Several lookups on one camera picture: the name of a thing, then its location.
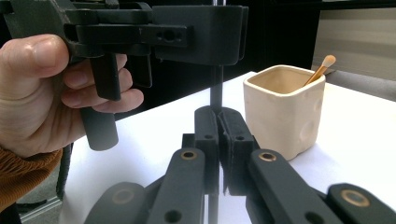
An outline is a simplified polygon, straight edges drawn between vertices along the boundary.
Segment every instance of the black plastic mechanism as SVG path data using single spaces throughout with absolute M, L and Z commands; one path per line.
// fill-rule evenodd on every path
M 90 59 L 98 95 L 112 101 L 120 99 L 115 54 L 128 55 L 134 85 L 150 87 L 151 48 L 163 60 L 236 64 L 243 57 L 248 21 L 247 7 L 151 8 L 127 0 L 0 0 L 0 12 L 13 38 L 55 34 L 67 44 L 70 63 Z M 118 142 L 114 121 L 101 119 L 112 115 L 81 111 L 84 118 L 91 117 L 83 120 L 90 147 L 114 147 Z
M 145 223 L 148 215 L 145 189 L 122 182 L 103 194 L 85 223 Z
M 146 219 L 117 219 L 117 223 L 203 223 L 201 206 L 205 194 L 208 222 L 218 223 L 219 160 L 225 188 L 231 195 L 246 196 L 246 209 L 253 224 L 396 222 L 396 213 L 365 189 L 336 184 L 324 194 L 310 188 L 279 153 L 258 147 L 235 110 L 223 107 L 216 115 L 211 106 L 198 108 L 194 124 L 195 133 L 183 135 L 183 148 L 175 152 L 166 174 L 145 188 L 144 203 L 136 202 L 146 210 L 131 207 L 135 209 L 133 213 L 114 213 L 128 220 Z M 121 189 L 116 185 L 105 192 L 85 223 L 98 223 L 102 220 L 99 216 L 114 217 L 116 205 L 104 199 L 115 197 L 114 189 L 132 190 L 127 184 L 122 185 Z

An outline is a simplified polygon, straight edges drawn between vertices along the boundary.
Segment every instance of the white wall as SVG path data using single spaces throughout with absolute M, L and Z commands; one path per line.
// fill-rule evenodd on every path
M 328 54 L 332 69 L 396 80 L 396 8 L 322 11 L 313 64 Z

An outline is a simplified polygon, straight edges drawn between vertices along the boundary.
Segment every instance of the metal rod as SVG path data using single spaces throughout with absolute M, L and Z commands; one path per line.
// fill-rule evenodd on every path
M 222 83 L 223 83 L 223 66 L 212 66 L 212 87 L 210 88 L 210 106 L 217 115 L 222 108 Z

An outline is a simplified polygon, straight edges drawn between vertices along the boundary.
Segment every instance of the brown sweater sleeve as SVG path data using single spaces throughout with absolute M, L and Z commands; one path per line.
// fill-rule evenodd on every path
M 0 148 L 0 212 L 44 181 L 61 157 L 57 150 L 22 159 Z

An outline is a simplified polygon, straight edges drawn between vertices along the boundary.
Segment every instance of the screw hole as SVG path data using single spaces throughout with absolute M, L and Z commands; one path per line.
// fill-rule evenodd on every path
M 181 220 L 181 213 L 177 210 L 171 210 L 165 213 L 165 222 L 167 223 L 177 223 Z
M 370 201 L 366 196 L 353 189 L 343 189 L 341 191 L 341 197 L 348 203 L 358 207 L 367 207 L 370 205 Z
M 176 35 L 173 31 L 167 30 L 163 32 L 163 38 L 165 39 L 166 42 L 174 42 Z
M 263 161 L 276 161 L 276 155 L 271 154 L 269 152 L 263 152 L 262 154 L 260 154 L 259 157 Z
M 197 154 L 193 151 L 185 151 L 181 153 L 181 158 L 186 161 L 194 160 L 197 158 Z
M 119 189 L 113 194 L 113 203 L 126 204 L 134 198 L 134 191 L 131 189 Z

